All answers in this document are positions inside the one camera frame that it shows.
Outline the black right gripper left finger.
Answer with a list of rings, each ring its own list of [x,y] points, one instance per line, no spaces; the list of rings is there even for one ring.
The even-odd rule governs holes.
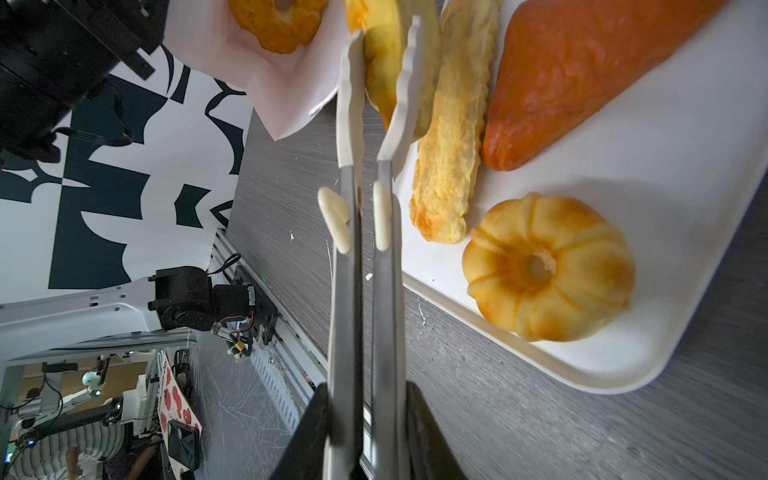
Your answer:
[[[319,384],[270,480],[320,480],[330,429],[328,386]]]

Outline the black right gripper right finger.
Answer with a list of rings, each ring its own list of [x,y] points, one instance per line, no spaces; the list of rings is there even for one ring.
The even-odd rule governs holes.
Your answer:
[[[406,428],[411,478],[466,480],[420,388],[406,383]]]

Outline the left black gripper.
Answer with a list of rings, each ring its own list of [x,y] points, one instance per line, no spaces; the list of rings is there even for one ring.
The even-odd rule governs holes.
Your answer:
[[[120,63],[146,80],[146,60],[163,42],[166,1],[4,1],[1,4],[1,156],[57,163],[54,141],[65,135],[96,145],[127,146],[117,138],[61,126],[82,100],[108,87]]]

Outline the round fluted yellow bun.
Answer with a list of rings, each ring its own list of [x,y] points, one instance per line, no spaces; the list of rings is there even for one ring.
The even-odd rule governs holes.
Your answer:
[[[538,193],[490,209],[462,268],[482,316],[528,342],[597,333],[627,309],[636,281],[618,227],[581,200]]]

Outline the golden ring shaped bread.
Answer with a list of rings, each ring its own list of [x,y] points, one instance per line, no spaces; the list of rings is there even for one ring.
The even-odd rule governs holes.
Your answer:
[[[253,34],[263,49],[290,54],[313,40],[328,2],[298,0],[285,8],[269,0],[230,0],[228,4],[237,24]]]

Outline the red white paper bag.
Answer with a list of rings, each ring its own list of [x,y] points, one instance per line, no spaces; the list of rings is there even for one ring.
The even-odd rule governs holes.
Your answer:
[[[290,54],[263,49],[226,1],[171,1],[164,45],[187,66],[242,89],[280,140],[305,127],[336,94],[348,38],[342,1],[328,3],[312,41]]]

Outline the long yellow fake bread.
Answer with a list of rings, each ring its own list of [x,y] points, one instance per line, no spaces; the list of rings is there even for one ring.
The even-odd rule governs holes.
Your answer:
[[[441,16],[441,70],[428,133],[418,142],[409,214],[428,242],[466,236],[486,124],[500,1],[452,1]]]

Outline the golden fake croissant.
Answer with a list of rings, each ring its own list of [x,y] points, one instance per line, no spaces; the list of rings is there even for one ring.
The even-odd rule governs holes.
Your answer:
[[[412,17],[421,19],[424,35],[421,102],[415,126],[416,140],[427,134],[441,67],[441,36],[438,6],[433,0],[346,0],[350,32],[364,32],[366,94],[388,125],[397,104],[396,82],[407,47]]]

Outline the orange fake croissant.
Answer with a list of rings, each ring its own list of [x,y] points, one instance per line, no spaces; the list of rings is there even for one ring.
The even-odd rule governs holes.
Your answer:
[[[521,167],[666,61],[722,1],[525,1],[513,13],[481,149]]]

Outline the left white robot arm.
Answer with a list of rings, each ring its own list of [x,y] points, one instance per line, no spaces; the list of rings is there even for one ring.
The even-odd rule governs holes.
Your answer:
[[[109,138],[61,121],[108,90],[119,63],[142,79],[152,75],[146,55],[162,43],[167,11],[164,1],[3,2],[2,156],[57,163],[59,135],[96,146],[132,144],[129,127]],[[252,283],[216,285],[209,272],[184,266],[111,288],[11,303],[2,309],[1,359],[130,332],[219,329],[254,319],[266,300]]]

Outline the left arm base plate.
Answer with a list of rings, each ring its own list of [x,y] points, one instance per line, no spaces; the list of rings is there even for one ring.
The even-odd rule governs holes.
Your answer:
[[[226,343],[236,363],[244,362],[272,343],[279,310],[240,266],[219,268],[210,277],[215,318],[210,333]]]

